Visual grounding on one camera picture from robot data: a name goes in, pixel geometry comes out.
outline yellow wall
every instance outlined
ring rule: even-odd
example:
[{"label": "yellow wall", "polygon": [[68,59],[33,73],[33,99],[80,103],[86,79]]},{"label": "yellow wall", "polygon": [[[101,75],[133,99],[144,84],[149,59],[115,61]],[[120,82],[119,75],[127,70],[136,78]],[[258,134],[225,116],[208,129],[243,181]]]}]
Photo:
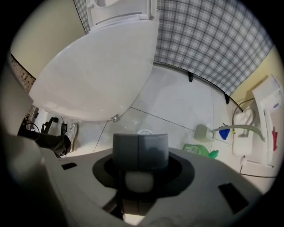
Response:
[{"label": "yellow wall", "polygon": [[73,0],[46,0],[14,37],[11,53],[37,78],[53,57],[85,34]]},{"label": "yellow wall", "polygon": [[277,76],[284,87],[284,66],[279,52],[274,46],[259,67],[231,95],[237,103],[253,98],[252,90],[269,75]]}]

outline checkered shower curtain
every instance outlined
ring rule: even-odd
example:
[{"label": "checkered shower curtain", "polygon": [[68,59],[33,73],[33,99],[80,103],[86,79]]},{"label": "checkered shower curtain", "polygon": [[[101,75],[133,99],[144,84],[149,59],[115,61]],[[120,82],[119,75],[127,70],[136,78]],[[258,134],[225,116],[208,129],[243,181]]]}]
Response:
[{"label": "checkered shower curtain", "polygon": [[[90,30],[86,0],[74,0]],[[237,0],[158,0],[161,10],[155,60],[190,71],[228,95],[260,65],[273,42]]]}]

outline blue object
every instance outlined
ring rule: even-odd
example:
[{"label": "blue object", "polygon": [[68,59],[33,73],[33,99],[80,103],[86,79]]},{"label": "blue object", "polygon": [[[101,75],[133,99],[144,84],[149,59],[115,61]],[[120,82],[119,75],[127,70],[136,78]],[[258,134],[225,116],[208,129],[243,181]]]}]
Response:
[{"label": "blue object", "polygon": [[223,140],[226,140],[229,135],[230,129],[223,129],[219,131],[220,136]]}]

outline black pants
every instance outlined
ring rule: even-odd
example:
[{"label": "black pants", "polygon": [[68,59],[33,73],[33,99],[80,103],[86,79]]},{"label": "black pants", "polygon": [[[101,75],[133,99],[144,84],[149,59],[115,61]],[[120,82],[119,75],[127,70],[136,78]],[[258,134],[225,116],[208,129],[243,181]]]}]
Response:
[{"label": "black pants", "polygon": [[21,127],[18,132],[18,136],[36,140],[35,142],[38,144],[38,146],[48,148],[54,151],[58,156],[68,154],[71,148],[71,142],[66,135],[53,136],[30,131],[24,127]]}]

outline white toilet lid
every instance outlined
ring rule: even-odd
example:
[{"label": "white toilet lid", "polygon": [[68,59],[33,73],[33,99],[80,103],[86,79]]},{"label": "white toilet lid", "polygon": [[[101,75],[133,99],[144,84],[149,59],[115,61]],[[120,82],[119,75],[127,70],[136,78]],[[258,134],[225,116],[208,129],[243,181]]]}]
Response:
[{"label": "white toilet lid", "polygon": [[86,121],[122,115],[149,77],[158,21],[93,30],[56,55],[29,95],[47,112]]}]

